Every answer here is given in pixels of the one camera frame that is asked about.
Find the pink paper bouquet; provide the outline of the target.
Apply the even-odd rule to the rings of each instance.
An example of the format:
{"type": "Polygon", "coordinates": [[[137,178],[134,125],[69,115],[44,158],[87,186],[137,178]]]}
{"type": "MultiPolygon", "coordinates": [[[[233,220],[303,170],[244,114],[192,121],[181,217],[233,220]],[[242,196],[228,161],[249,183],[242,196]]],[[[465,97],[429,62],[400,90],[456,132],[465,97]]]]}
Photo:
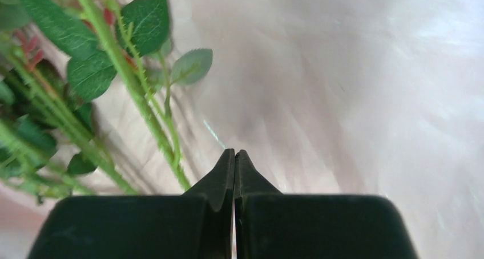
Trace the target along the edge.
{"type": "MultiPolygon", "coordinates": [[[[132,0],[118,0],[127,3],[132,0]]],[[[483,257],[483,0],[169,0],[191,183],[246,150],[286,193],[377,194],[421,258],[483,257]]]]}

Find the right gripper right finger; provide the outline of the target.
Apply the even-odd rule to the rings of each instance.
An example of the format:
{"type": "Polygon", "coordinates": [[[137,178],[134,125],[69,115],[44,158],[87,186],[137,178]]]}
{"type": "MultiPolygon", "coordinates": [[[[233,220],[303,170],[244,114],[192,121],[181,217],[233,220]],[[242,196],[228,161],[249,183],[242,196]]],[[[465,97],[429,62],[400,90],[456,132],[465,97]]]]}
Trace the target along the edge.
{"type": "Polygon", "coordinates": [[[290,195],[235,157],[238,258],[417,258],[404,221],[374,195],[290,195]]]}

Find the peach rose stem with bud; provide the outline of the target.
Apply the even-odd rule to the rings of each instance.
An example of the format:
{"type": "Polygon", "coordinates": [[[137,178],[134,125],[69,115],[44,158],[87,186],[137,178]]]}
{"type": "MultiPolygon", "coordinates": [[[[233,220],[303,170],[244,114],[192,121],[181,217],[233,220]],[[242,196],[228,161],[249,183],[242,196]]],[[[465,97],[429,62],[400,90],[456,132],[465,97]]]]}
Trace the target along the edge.
{"type": "Polygon", "coordinates": [[[52,0],[19,0],[41,33],[68,55],[67,80],[85,101],[106,92],[120,76],[183,190],[191,183],[171,110],[172,87],[207,76],[210,48],[193,49],[168,64],[171,18],[168,0],[77,0],[79,16],[52,0]]]}

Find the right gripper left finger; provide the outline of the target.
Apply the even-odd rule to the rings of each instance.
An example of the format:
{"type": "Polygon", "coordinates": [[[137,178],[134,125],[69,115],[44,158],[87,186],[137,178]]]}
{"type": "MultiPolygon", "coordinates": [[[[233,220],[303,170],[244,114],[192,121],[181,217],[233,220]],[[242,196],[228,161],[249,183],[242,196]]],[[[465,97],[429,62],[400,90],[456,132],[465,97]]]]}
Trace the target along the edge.
{"type": "Polygon", "coordinates": [[[182,195],[59,201],[29,258],[231,258],[235,152],[182,195]]]}

